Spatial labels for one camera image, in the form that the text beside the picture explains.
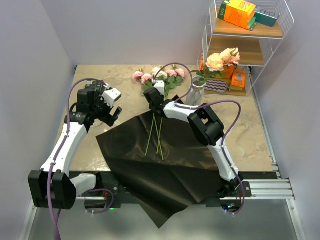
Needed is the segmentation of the white rose stem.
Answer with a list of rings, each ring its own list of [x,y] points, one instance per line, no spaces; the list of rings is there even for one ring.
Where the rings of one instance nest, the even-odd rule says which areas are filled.
[[[164,77],[165,78],[165,73],[162,71],[161,67],[154,67],[152,69],[153,73],[153,79],[151,80],[152,87],[155,88],[155,106],[159,107],[160,104],[164,102],[164,90],[165,90],[165,82],[164,80],[159,80],[157,77]],[[162,130],[162,123],[163,119],[160,120],[159,124],[157,123],[156,115],[155,113],[153,114],[153,119],[152,123],[155,125],[155,130],[157,134],[157,150],[156,153],[160,154],[162,161],[164,161],[164,153],[162,149],[162,144],[161,144],[161,130]]]

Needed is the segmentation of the black wrapping paper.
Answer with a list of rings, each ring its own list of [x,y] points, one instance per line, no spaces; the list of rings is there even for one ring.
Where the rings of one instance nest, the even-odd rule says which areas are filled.
[[[118,182],[157,227],[191,205],[219,207],[223,183],[210,151],[188,123],[158,119],[146,111],[97,136],[101,153]]]

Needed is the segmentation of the peach rose stem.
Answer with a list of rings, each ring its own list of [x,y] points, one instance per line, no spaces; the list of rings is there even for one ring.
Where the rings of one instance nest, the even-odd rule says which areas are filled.
[[[193,80],[205,84],[213,78],[222,79],[226,75],[225,70],[230,68],[235,70],[240,60],[241,55],[238,47],[226,48],[220,53],[213,53],[207,57],[201,70],[192,71],[192,73],[195,73]]]

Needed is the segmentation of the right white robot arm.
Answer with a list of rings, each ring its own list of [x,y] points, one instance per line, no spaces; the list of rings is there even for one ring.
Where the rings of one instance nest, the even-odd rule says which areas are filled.
[[[186,105],[182,104],[179,98],[165,100],[154,87],[145,90],[143,95],[154,114],[189,123],[197,141],[206,146],[214,158],[220,177],[224,180],[223,192],[233,197],[241,190],[242,197],[245,197],[243,178],[226,145],[226,136],[230,130],[224,132],[224,124],[211,108],[220,101],[200,106]]]

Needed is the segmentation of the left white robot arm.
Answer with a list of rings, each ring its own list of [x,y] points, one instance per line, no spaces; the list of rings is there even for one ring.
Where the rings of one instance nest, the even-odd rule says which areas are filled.
[[[121,92],[103,81],[88,80],[77,92],[77,101],[68,104],[68,112],[59,140],[51,155],[39,170],[28,175],[28,184],[37,208],[69,210],[76,198],[88,192],[99,196],[104,184],[93,173],[81,173],[70,178],[70,167],[76,152],[90,128],[99,120],[113,126],[122,108],[111,114]]]

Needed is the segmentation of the white ribbed ceramic vase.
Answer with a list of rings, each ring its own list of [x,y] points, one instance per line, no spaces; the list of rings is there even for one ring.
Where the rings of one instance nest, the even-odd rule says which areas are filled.
[[[188,106],[200,106],[205,92],[206,82],[200,76],[192,79],[192,88],[186,97],[185,104]]]

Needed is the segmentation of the pink rose stem left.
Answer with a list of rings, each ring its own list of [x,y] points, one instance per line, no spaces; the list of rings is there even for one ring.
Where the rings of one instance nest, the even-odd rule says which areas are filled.
[[[149,73],[144,73],[144,70],[141,68],[138,71],[135,71],[132,75],[132,81],[134,83],[140,83],[142,84],[142,89],[145,91],[147,89],[150,89],[153,84],[152,84],[152,80],[153,80],[153,76]],[[151,127],[150,127],[150,131],[149,131],[149,136],[148,136],[148,141],[147,141],[147,145],[146,145],[146,149],[145,149],[145,156],[148,155],[148,151],[149,151],[149,147],[150,147],[150,142],[151,142],[151,138],[152,138],[152,134],[153,134],[153,129],[155,127],[155,116],[152,117],[152,122],[151,122]]]

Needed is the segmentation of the pink rose stem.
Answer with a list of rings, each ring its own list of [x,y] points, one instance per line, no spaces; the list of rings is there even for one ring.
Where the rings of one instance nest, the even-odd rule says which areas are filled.
[[[144,73],[144,70],[141,68],[138,71],[135,71],[132,75],[132,81],[134,83],[140,83],[142,84],[142,89],[145,91],[147,89],[150,89],[153,84],[152,84],[152,80],[153,80],[153,76],[149,73]],[[145,156],[148,155],[148,151],[149,151],[149,147],[150,147],[150,142],[151,142],[151,138],[152,138],[152,134],[153,134],[153,129],[155,127],[155,116],[152,117],[152,122],[151,122],[151,127],[150,127],[150,131],[149,131],[149,136],[148,136],[148,141],[147,141],[147,145],[146,145],[146,149],[145,149]]]
[[[163,67],[161,71],[160,68],[155,67],[153,73],[156,80],[164,82],[163,96],[165,100],[168,99],[170,90],[180,86],[185,79],[185,71],[182,68],[178,68],[175,64],[171,66],[171,69],[165,70]]]

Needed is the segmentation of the pink rose stem right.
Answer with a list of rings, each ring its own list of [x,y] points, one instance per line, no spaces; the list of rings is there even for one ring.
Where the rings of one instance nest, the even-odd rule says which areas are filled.
[[[185,79],[185,71],[182,68],[178,68],[175,64],[171,66],[171,69],[165,70],[163,67],[161,71],[160,68],[155,67],[153,73],[156,80],[164,82],[163,96],[165,100],[168,99],[170,90],[180,86]]]

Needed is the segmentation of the black green product box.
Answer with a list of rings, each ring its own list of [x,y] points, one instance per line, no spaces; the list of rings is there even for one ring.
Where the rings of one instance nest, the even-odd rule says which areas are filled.
[[[85,89],[103,92],[105,89],[104,82],[101,80],[87,80],[85,83]]]

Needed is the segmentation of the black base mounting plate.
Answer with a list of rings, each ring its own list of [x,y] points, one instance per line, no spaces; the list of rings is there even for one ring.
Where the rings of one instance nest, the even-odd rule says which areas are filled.
[[[114,195],[114,201],[111,209],[119,209],[125,204],[138,204],[136,198],[114,177],[110,171],[89,171],[96,175],[95,191],[84,193],[80,196],[84,200],[86,210],[102,210],[106,208],[112,200],[111,194],[98,189],[107,189]],[[238,187],[235,192],[228,193],[223,187],[220,187],[214,194],[202,200],[199,204],[208,208],[222,207],[224,210],[236,211],[240,208],[243,200],[252,196],[251,186],[248,181],[242,182],[244,192]]]

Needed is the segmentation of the orange packet bottom shelf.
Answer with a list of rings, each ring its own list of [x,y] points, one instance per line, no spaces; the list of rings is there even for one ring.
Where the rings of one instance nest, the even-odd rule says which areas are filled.
[[[237,88],[244,88],[246,82],[246,72],[243,70],[235,70],[231,79],[231,86]]]

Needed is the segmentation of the orange box top shelf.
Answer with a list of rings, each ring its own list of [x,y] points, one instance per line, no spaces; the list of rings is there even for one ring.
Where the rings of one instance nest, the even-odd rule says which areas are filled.
[[[237,27],[252,31],[256,23],[256,5],[246,0],[224,0],[218,18]]]

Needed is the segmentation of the teal box top shelf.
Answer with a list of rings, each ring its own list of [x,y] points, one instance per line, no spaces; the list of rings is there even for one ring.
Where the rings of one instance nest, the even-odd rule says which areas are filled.
[[[273,27],[277,22],[280,14],[277,12],[270,11],[265,8],[255,8],[255,21],[267,27]]]

